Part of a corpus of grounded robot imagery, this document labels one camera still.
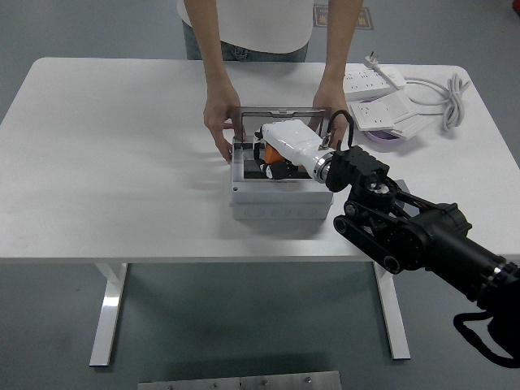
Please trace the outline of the person's left hand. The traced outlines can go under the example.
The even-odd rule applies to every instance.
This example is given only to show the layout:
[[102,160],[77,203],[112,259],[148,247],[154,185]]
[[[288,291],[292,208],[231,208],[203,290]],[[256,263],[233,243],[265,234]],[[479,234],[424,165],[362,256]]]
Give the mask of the person's left hand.
[[[321,83],[313,99],[313,108],[330,108],[331,113],[347,111],[347,103],[342,84]],[[331,139],[329,146],[336,149],[339,142],[343,142],[345,133],[349,130],[348,120],[339,114],[332,121]]]

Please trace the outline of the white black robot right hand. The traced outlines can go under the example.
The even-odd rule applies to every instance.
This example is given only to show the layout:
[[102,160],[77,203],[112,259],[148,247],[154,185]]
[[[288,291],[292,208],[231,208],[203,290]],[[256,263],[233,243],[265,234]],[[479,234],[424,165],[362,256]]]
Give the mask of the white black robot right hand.
[[278,162],[267,161],[255,154],[255,159],[268,179],[284,180],[293,178],[298,167],[304,167],[307,174],[319,183],[326,181],[334,149],[325,146],[324,140],[300,119],[291,119],[263,124],[254,133],[253,146],[264,141],[282,158]]

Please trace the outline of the person's right hand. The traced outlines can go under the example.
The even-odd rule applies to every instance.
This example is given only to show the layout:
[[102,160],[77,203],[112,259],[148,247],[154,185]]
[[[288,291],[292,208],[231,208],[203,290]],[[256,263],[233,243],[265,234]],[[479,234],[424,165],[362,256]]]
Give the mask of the person's right hand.
[[237,140],[244,139],[240,116],[236,113],[236,108],[240,105],[239,95],[233,87],[209,89],[207,92],[203,111],[204,124],[210,131],[217,150],[227,163],[232,161],[232,143],[225,138],[223,131],[231,129]]

